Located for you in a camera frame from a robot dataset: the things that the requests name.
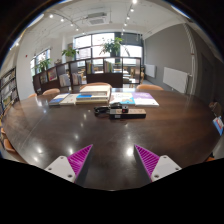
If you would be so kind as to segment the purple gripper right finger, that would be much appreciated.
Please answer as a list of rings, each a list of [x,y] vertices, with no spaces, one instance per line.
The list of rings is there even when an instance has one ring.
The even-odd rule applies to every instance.
[[[134,145],[134,155],[140,162],[143,173],[148,176],[151,182],[181,170],[181,167],[168,155],[158,156],[139,145]]]

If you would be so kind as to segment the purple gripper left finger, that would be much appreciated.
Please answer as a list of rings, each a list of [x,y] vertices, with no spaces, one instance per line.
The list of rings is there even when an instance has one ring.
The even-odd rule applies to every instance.
[[[72,183],[82,183],[87,175],[93,145],[88,145],[72,155],[59,156],[45,170]]]

